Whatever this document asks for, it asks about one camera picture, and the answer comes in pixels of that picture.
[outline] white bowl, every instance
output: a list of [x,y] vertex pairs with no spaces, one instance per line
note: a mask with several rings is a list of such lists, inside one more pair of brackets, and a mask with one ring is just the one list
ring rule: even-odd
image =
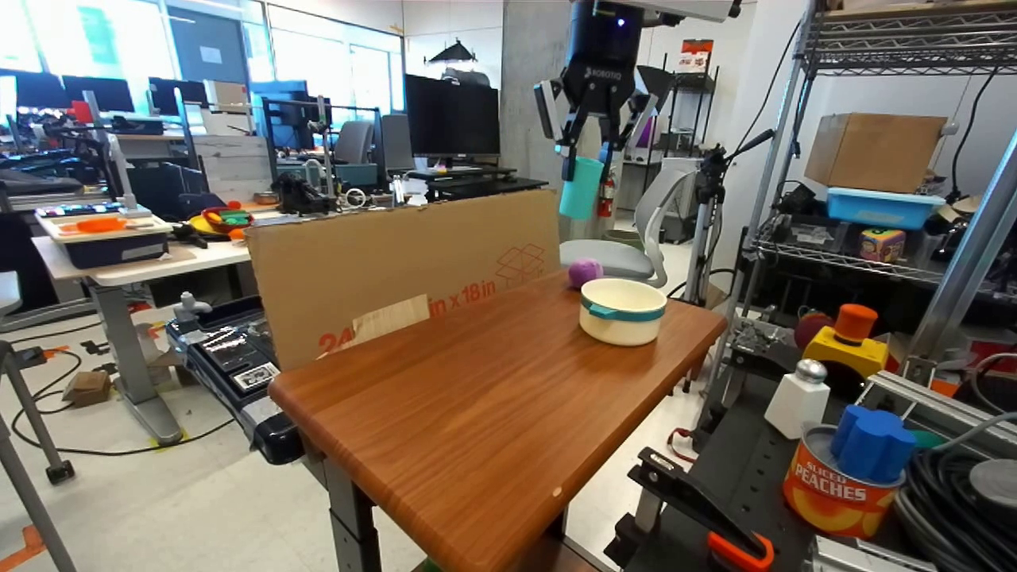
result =
[[667,297],[635,280],[580,285],[577,327],[599,343],[642,346],[659,339]]

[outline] blue tray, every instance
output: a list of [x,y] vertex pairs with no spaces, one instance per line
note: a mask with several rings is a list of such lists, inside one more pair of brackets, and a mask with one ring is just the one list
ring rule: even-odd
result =
[[830,188],[827,215],[876,228],[921,228],[944,196]]

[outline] blue container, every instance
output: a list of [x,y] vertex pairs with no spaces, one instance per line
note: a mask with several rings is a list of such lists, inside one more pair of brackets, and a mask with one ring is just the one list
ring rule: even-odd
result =
[[559,194],[559,215],[595,218],[598,196],[599,196],[599,176],[605,176],[605,161],[577,157],[576,176],[572,180],[561,185],[561,194]]
[[876,228],[921,228],[944,196],[830,188],[827,215]]
[[840,469],[867,482],[896,482],[916,457],[917,443],[885,411],[847,407],[831,435],[830,453]]

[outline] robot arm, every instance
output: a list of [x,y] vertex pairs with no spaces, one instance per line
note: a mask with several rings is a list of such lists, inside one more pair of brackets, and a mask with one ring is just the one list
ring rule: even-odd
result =
[[[576,142],[589,119],[599,120],[599,161],[610,165],[612,149],[633,129],[633,123],[618,126],[624,105],[633,105],[633,119],[648,105],[648,95],[635,95],[633,80],[642,30],[675,27],[682,15],[723,20],[736,15],[736,6],[740,0],[576,0],[559,82],[538,86],[543,129],[556,129],[565,149],[561,180],[576,176]],[[567,119],[559,123],[546,101],[556,92],[567,101]]]

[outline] window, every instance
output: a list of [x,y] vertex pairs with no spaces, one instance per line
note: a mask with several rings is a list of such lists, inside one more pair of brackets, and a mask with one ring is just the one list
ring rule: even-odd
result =
[[0,69],[42,69],[22,0],[0,0]]
[[309,80],[332,105],[400,105],[400,37],[269,6],[275,80]]
[[261,15],[261,0],[166,0],[166,3],[178,9],[193,9],[193,13],[209,13],[209,15],[242,23],[245,50],[249,50],[249,80],[251,82],[273,80],[273,48]]
[[120,77],[146,108],[148,77],[175,77],[163,9],[148,0],[30,0],[38,48],[52,74]]

